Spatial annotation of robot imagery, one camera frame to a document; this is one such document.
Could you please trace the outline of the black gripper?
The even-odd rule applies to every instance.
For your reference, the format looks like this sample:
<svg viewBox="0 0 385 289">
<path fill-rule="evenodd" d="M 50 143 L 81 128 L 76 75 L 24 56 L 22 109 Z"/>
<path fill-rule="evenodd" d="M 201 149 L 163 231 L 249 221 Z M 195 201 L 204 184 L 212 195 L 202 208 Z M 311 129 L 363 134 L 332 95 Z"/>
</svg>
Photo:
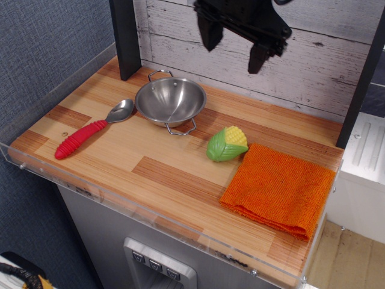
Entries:
<svg viewBox="0 0 385 289">
<path fill-rule="evenodd" d="M 197 23 L 204 47 L 211 52 L 222 40 L 223 29 L 230 30 L 254 45 L 250 50 L 248 72 L 259 73 L 270 57 L 282 56 L 291 28 L 275 11 L 273 4 L 287 1 L 195 1 Z"/>
</svg>

